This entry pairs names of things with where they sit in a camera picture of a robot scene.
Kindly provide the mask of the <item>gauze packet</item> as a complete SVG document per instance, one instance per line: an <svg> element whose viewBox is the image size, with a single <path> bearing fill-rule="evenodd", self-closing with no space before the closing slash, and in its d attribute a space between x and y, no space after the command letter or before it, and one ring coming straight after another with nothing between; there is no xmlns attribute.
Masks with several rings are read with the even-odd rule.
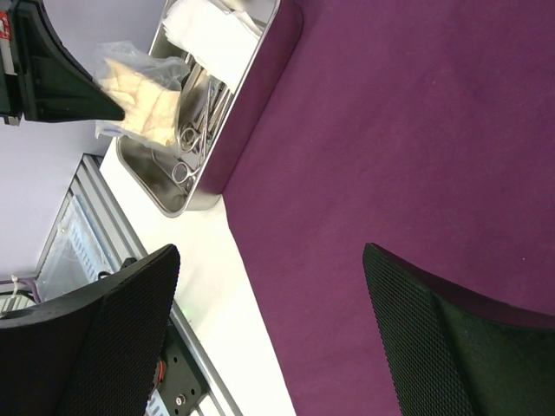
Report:
<svg viewBox="0 0 555 416"><path fill-rule="evenodd" d="M155 58L131 42L99 44L94 79L125 115L123 120L97 120L95 135L127 136L148 148L177 155L182 82L189 73L179 57Z"/></svg>

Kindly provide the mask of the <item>steel forceps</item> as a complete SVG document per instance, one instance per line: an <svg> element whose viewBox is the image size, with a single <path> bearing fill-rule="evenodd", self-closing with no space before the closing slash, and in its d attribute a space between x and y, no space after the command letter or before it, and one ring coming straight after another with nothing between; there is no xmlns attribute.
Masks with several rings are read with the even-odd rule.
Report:
<svg viewBox="0 0 555 416"><path fill-rule="evenodd" d="M209 125L216 85L218 83L209 77L206 82L198 83L180 97L177 137L183 153L191 152L199 144Z"/></svg>
<svg viewBox="0 0 555 416"><path fill-rule="evenodd" d="M200 169L201 165L191 167L185 161L179 161L171 171L171 178L176 185L193 185Z"/></svg>

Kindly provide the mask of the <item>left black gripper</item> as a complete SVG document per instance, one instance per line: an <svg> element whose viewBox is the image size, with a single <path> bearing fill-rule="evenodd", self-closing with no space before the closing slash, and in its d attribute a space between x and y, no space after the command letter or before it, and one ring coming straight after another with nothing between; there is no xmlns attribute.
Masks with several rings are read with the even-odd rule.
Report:
<svg viewBox="0 0 555 416"><path fill-rule="evenodd" d="M125 111L63 46L42 1L1 2L1 120L115 120Z"/></svg>

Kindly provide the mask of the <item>white gauze pad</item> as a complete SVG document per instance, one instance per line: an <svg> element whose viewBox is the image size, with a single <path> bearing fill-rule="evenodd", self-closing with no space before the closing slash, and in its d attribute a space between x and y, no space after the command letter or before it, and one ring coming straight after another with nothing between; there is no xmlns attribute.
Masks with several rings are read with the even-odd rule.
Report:
<svg viewBox="0 0 555 416"><path fill-rule="evenodd" d="M166 39L191 54L232 93L248 69L263 31L244 11L220 1L181 0L162 20Z"/></svg>

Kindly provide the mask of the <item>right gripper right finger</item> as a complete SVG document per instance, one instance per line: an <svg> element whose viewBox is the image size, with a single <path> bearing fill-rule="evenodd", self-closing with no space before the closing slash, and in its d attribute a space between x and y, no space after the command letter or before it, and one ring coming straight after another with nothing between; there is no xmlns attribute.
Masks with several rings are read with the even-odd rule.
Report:
<svg viewBox="0 0 555 416"><path fill-rule="evenodd" d="M552 415L554 317L483 296L377 244L362 255L404 415Z"/></svg>

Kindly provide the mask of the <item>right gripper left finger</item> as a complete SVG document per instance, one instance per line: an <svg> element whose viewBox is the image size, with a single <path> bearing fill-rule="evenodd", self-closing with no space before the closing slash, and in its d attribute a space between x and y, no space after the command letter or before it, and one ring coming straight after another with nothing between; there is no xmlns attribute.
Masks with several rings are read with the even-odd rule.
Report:
<svg viewBox="0 0 555 416"><path fill-rule="evenodd" d="M3 415L142 415L180 271L168 244L63 296L1 316Z"/></svg>

